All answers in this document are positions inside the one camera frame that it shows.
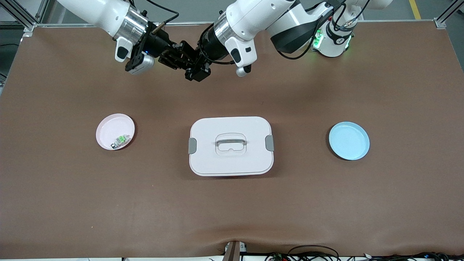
wire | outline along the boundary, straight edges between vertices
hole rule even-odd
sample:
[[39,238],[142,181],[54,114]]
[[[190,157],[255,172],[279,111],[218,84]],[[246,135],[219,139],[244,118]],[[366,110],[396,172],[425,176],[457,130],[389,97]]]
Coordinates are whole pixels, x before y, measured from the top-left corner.
[[305,11],[305,12],[309,12],[309,11],[311,11],[311,10],[314,10],[314,9],[316,9],[316,7],[317,7],[318,5],[319,5],[319,4],[316,4],[316,5],[314,5],[313,7],[310,7],[310,8],[308,8],[308,9],[305,9],[304,11]]
[[371,0],[367,0],[366,4],[365,4],[364,7],[361,9],[361,12],[360,12],[358,15],[356,15],[356,17],[353,19],[353,21],[356,20],[356,19],[358,19],[358,18],[361,16],[362,12],[364,12],[364,10],[366,9],[366,7],[367,7],[367,5],[369,4],[370,1],[371,1]]
[[208,55],[203,52],[203,43],[201,42],[201,40],[203,39],[203,36],[205,35],[205,33],[213,26],[213,24],[210,24],[200,35],[200,40],[198,41],[198,49],[200,50],[200,53],[206,58],[206,60],[208,60],[210,63],[213,63],[213,64],[218,64],[218,65],[233,65],[235,64],[235,61],[232,60],[230,62],[218,62],[218,61],[215,61],[215,60],[212,60],[208,57]]
[[311,37],[311,40],[309,41],[309,45],[308,45],[308,47],[306,48],[306,50],[304,50],[304,52],[303,52],[302,54],[300,54],[300,55],[298,55],[298,56],[296,56],[296,57],[290,57],[290,56],[286,56],[285,54],[281,53],[280,51],[277,51],[277,52],[280,54],[280,56],[282,56],[282,57],[284,57],[284,58],[286,58],[286,59],[289,59],[289,60],[298,60],[298,59],[300,59],[301,57],[303,57],[303,56],[311,49],[311,47],[312,47],[312,45],[313,45],[314,37],[316,37],[317,30],[319,29],[320,24],[321,24],[321,19],[322,19],[322,17],[319,18],[319,20],[317,21],[317,26],[316,26],[316,28],[314,29],[314,33],[313,33],[313,36]]
[[340,15],[338,16],[337,20],[335,21],[334,23],[334,30],[335,31],[338,31],[338,21],[340,20],[340,17],[342,17],[343,13],[345,12],[345,10],[347,9],[347,5],[345,3],[342,4],[343,6],[343,9],[342,9],[342,12],[340,13]]
[[17,45],[17,44],[5,44],[5,45],[0,45],[0,47],[2,47],[2,46],[19,46],[19,45]]
[[415,255],[390,255],[390,256],[373,256],[369,261],[409,261],[416,258],[428,258],[434,261],[459,261],[464,259],[464,255],[447,255],[444,253],[423,252]]
[[169,9],[169,8],[166,8],[166,7],[164,7],[164,6],[158,5],[157,3],[153,2],[152,0],[146,0],[146,1],[149,2],[150,4],[156,6],[156,7],[159,7],[159,8],[161,8],[161,9],[163,9],[163,10],[166,10],[166,11],[168,11],[168,12],[171,12],[171,13],[174,13],[174,14],[175,14],[173,17],[171,17],[171,18],[169,18],[168,20],[164,21],[164,22],[163,22],[164,24],[167,24],[167,23],[169,23],[170,21],[172,21],[172,20],[176,19],[177,17],[179,17],[179,12],[176,12],[176,11],[171,10],[171,9]]
[[295,249],[298,249],[298,248],[325,248],[325,249],[328,249],[332,252],[334,252],[336,254],[336,256],[332,255],[332,254],[327,254],[327,253],[324,253],[324,252],[320,252],[320,251],[310,251],[310,252],[304,252],[304,253],[301,253],[301,254],[322,254],[324,256],[328,256],[328,257],[335,257],[337,258],[338,261],[340,261],[340,255],[338,254],[338,252],[333,249],[333,248],[330,248],[330,247],[326,247],[326,246],[322,246],[322,245],[301,245],[301,246],[297,246],[297,247],[294,247],[292,249],[290,249],[287,253],[287,255],[290,255],[290,253],[295,250]]

blue plate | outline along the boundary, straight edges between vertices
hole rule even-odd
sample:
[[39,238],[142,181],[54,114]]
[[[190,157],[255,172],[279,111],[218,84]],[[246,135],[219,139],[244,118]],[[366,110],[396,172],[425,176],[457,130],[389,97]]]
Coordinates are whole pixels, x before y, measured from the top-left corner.
[[356,123],[340,122],[329,133],[329,143],[332,150],[347,160],[358,160],[369,151],[369,136]]

black cable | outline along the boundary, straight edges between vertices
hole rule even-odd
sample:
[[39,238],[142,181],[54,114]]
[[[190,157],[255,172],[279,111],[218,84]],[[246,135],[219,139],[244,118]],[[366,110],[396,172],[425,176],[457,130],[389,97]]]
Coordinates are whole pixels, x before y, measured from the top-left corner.
[[311,49],[311,47],[312,47],[312,45],[313,45],[314,37],[316,37],[317,30],[319,29],[319,27],[321,27],[321,26],[320,26],[320,25],[321,25],[321,19],[322,19],[322,17],[319,18],[319,20],[317,21],[317,26],[316,26],[316,28],[314,29],[314,34],[313,34],[313,36],[311,37],[311,40],[309,41],[308,47],[306,48],[306,50],[304,50],[304,52],[303,52],[302,54],[300,54],[300,55],[298,55],[298,56],[296,56],[296,57],[290,57],[290,56],[286,56],[285,54],[281,53],[280,51],[277,51],[277,53],[279,53],[280,56],[282,56],[282,57],[284,57],[284,58],[286,58],[286,59],[289,59],[289,60],[298,60],[298,59],[300,59],[301,57],[303,57],[303,56]]
[[205,35],[205,33],[213,26],[213,24],[210,24],[200,35],[200,40],[198,41],[198,49],[200,50],[200,53],[206,58],[206,60],[208,60],[210,63],[213,63],[213,64],[218,64],[218,65],[233,65],[235,64],[235,61],[232,60],[230,62],[218,62],[218,61],[215,61],[215,60],[212,60],[208,57],[208,55],[203,52],[203,43],[201,42],[201,40],[203,39],[203,36]]
[[171,18],[169,18],[168,20],[164,21],[164,22],[163,22],[164,24],[169,23],[170,21],[176,19],[176,18],[179,16],[179,12],[176,12],[176,11],[171,10],[171,9],[169,9],[169,8],[166,8],[166,7],[164,7],[164,6],[158,5],[157,3],[153,2],[152,0],[146,0],[146,1],[149,2],[149,3],[151,3],[152,5],[154,5],[154,6],[156,6],[156,7],[159,7],[159,8],[161,8],[161,9],[163,9],[163,10],[166,10],[166,11],[168,11],[168,12],[171,12],[171,13],[174,13],[174,14],[175,14],[173,17],[171,17]]
[[322,257],[322,256],[335,257],[338,261],[340,261],[340,255],[338,254],[338,252],[335,249],[330,248],[330,247],[326,247],[326,246],[322,246],[322,245],[301,245],[301,246],[297,246],[297,247],[294,247],[294,248],[290,249],[288,251],[287,255],[290,255],[290,253],[293,250],[298,249],[298,248],[325,248],[325,249],[328,249],[328,250],[334,252],[336,255],[327,254],[327,253],[320,252],[320,251],[309,251],[309,252],[300,253],[300,254],[295,255],[295,256],[316,256],[316,255],[319,255],[320,257]]
[[314,10],[314,9],[316,9],[316,7],[317,7],[318,5],[319,5],[319,4],[316,4],[316,5],[314,5],[313,7],[310,7],[310,8],[308,8],[308,9],[305,9],[304,11],[305,11],[305,12],[309,12],[309,11],[311,11],[311,10]]
[[365,4],[364,7],[361,9],[361,12],[360,12],[358,15],[356,15],[356,17],[353,19],[353,21],[356,20],[356,19],[358,19],[358,18],[361,16],[361,14],[364,12],[364,10],[366,9],[366,7],[367,7],[367,5],[369,4],[370,1],[371,1],[371,0],[367,0],[366,4]]
[[322,258],[325,261],[329,261],[329,260],[334,261],[333,258],[335,258],[335,260],[341,261],[340,257],[338,256],[338,253],[337,253],[337,255],[333,255],[333,254],[328,254],[328,253],[321,252],[321,251],[309,251],[309,252],[304,252],[304,253],[299,253],[299,254],[292,254],[292,255],[298,256],[298,257],[306,259],[306,260],[307,260],[308,256],[313,256],[313,258],[311,258],[309,260],[313,260],[313,259],[316,259],[316,258]]
[[464,260],[464,255],[447,255],[445,253],[423,252],[414,255],[390,255],[390,256],[373,256],[369,261],[410,261],[416,258],[428,258],[434,261],[460,261]]
[[335,24],[334,24],[334,30],[335,31],[338,31],[338,21],[340,20],[340,17],[342,17],[343,13],[345,12],[345,10],[347,9],[347,5],[345,3],[342,4],[343,6],[343,9],[342,9],[342,12],[340,13],[340,15],[338,16],[337,20],[335,21]]
[[0,45],[0,47],[2,47],[2,46],[19,46],[19,45],[17,45],[17,44],[5,44],[5,45]]

gray latch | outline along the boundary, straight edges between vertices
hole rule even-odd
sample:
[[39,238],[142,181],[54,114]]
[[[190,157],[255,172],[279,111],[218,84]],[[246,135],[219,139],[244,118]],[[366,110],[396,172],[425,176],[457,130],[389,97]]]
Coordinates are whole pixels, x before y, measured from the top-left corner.
[[195,138],[188,139],[188,153],[193,154],[197,152],[197,140]]
[[274,151],[274,138],[272,137],[272,135],[267,135],[265,141],[266,149],[268,151]]

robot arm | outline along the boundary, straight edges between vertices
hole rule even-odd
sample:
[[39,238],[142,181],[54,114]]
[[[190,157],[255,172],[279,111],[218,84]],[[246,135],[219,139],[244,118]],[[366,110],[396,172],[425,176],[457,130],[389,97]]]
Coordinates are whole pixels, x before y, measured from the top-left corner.
[[387,7],[392,0],[346,0],[345,8],[339,8],[331,21],[325,22],[318,30],[314,49],[327,57],[337,57],[348,48],[352,32],[358,23],[362,9],[381,10]]
[[209,76],[209,65],[230,54],[237,74],[244,76],[256,61],[254,37],[276,21],[295,0],[237,0],[229,5],[214,26],[203,34],[199,48],[187,42],[170,41],[163,30],[122,0],[58,0],[83,20],[105,30],[116,39],[115,59],[126,71],[139,74],[154,64],[154,58],[173,69],[186,70],[186,78],[201,81]]
[[229,53],[237,66],[237,75],[245,76],[257,59],[254,37],[274,23],[294,1],[237,0],[219,16],[200,44],[214,60],[223,59]]
[[319,3],[309,13],[305,11],[300,0],[295,3],[266,30],[279,52],[293,53],[303,47],[319,28],[321,21],[326,21],[331,10],[340,7],[336,0]]

